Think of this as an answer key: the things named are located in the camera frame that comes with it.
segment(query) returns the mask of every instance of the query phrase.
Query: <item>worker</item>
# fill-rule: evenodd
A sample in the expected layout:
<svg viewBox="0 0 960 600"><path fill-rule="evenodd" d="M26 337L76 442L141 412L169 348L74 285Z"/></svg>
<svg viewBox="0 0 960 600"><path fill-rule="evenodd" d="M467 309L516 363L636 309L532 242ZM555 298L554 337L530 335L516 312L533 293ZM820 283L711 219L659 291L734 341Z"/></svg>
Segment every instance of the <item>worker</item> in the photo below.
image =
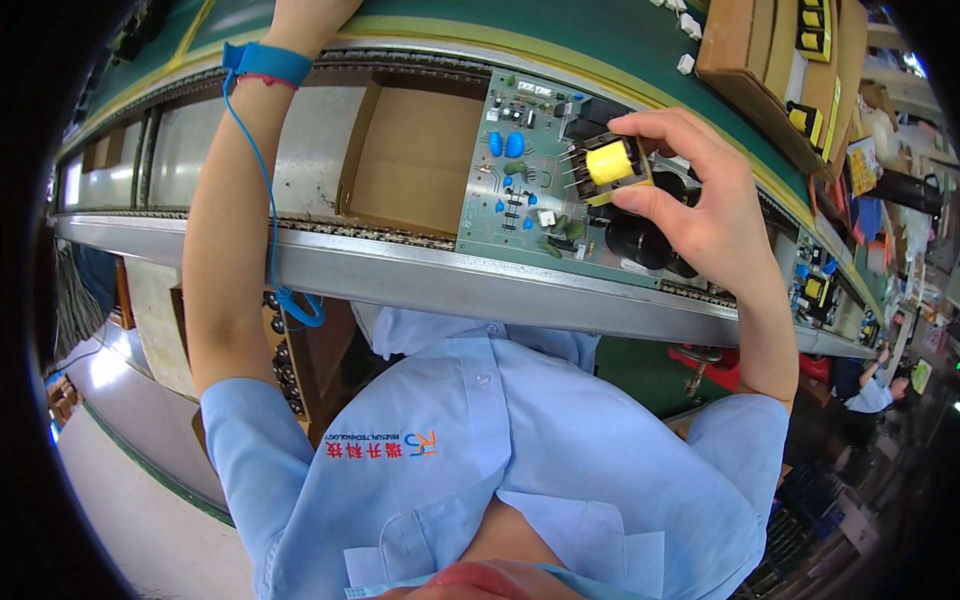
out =
<svg viewBox="0 0 960 600"><path fill-rule="evenodd" d="M831 394L855 413L873 414L891 405L905 406L910 380L897 377L888 386L882 365L889 359L890 348L886 345L876 360L866 364L855 358L833 359L829 378Z"/></svg>
<svg viewBox="0 0 960 600"><path fill-rule="evenodd" d="M187 224L193 381L256 595L727 598L763 555L798 352L750 166L686 111L609 124L696 169L694 208L646 186L613 201L737 299L741 381L685 441L592 375L595 336L394 308L380 312L373 346L406 357L350 402L316 452L303 435L261 322L269 183L251 141L272 174L300 83L282 80L283 61L317 57L358 5L276 2L261 47L246 50L271 53L251 60L269 72L233 89L236 117L220 122ZM469 290L434 293L453 311Z"/></svg>

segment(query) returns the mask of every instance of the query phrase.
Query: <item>green capacitor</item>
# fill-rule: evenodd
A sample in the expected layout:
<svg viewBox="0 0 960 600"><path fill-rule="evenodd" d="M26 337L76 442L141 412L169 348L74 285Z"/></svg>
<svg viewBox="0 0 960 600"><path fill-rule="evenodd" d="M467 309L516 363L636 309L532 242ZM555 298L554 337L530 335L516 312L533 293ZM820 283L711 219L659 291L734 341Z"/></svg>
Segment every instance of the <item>green capacitor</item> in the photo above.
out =
<svg viewBox="0 0 960 600"><path fill-rule="evenodd" d="M570 221L564 228L566 239L575 240L587 231L587 225L583 221Z"/></svg>
<svg viewBox="0 0 960 600"><path fill-rule="evenodd" d="M517 173L522 173L527 170L527 165L522 160L515 160L513 162L508 162L503 165L503 174L504 175L516 175Z"/></svg>
<svg viewBox="0 0 960 600"><path fill-rule="evenodd" d="M556 248L553 244L551 244L550 242L545 242L545 241L544 241L544 242L537 242L537 248L539 248L539 249L541 249L542 251L550 254L550 255L553 256L554 258L563 258L563 257L564 257L562 254L560 254L560 251L557 250L557 248Z"/></svg>
<svg viewBox="0 0 960 600"><path fill-rule="evenodd" d="M567 218L566 215L560 215L559 217L557 217L557 222L550 226L550 233L553 233L554 235L556 235L561 231L563 231L564 228L566 227L566 222L568 220L569 219Z"/></svg>

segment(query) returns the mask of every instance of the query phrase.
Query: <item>coiled blue cord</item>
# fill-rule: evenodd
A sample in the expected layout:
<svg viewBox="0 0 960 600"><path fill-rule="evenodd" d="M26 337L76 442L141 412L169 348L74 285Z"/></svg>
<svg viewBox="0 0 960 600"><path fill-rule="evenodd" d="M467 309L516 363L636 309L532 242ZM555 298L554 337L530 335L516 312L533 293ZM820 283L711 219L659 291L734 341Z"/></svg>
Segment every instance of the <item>coiled blue cord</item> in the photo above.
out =
<svg viewBox="0 0 960 600"><path fill-rule="evenodd" d="M247 131L247 126L243 124L243 121L240 120L240 117L237 116L236 110L233 109L233 105L230 104L230 97L228 94L230 84L233 83L233 80L236 79L236 73L232 70L227 72L227 78L224 79L224 102L227 103L227 110L230 111L230 115L233 117L233 120L236 121L237 126L240 128L240 131L243 132L244 136L247 137L247 141L250 142L251 148L253 148L253 154L256 156L256 161L260 165L260 173L263 175L263 180L267 184L267 195L270 197L270 215L271 215L271 224L274 229L274 235L270 240L270 283L274 286L276 290L277 299L283 302L281 297L284 299L291 298L290 290L276 285L276 200L274 200L274 187L270 182L270 174L267 172L267 165L263 162L263 156L260 155L260 149L256 147L256 142L253 141L253 136L250 135L250 132ZM320 298L320 306L324 305L323 297ZM283 326L286 328L287 323L284 321ZM287 331L300 331L305 329L307 325L297 329L289 329Z"/></svg>

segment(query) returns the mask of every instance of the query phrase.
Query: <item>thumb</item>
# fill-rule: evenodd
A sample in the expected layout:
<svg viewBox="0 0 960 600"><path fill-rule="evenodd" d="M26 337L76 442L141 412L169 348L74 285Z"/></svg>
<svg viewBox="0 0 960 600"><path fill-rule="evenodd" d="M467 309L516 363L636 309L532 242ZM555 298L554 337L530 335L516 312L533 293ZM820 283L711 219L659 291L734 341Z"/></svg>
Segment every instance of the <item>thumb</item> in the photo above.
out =
<svg viewBox="0 0 960 600"><path fill-rule="evenodd" d="M650 219L668 238L680 232L692 210L653 185L633 185L613 190L613 203Z"/></svg>

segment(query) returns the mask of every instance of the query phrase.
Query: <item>hand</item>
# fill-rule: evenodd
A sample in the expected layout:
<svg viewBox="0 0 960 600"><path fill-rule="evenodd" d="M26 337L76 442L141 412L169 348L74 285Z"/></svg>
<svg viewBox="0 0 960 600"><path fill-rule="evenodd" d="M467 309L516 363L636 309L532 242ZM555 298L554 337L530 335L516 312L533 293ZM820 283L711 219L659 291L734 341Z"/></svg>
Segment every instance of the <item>hand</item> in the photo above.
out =
<svg viewBox="0 0 960 600"><path fill-rule="evenodd" d="M276 0L274 22L260 40L315 59L363 0Z"/></svg>
<svg viewBox="0 0 960 600"><path fill-rule="evenodd" d="M653 221L690 266L738 300L785 297L754 176L742 154L680 108L635 112L611 120L608 127L621 135L639 135L647 150L656 147L664 156L689 160L704 186L693 208L647 185L614 191L614 204Z"/></svg>

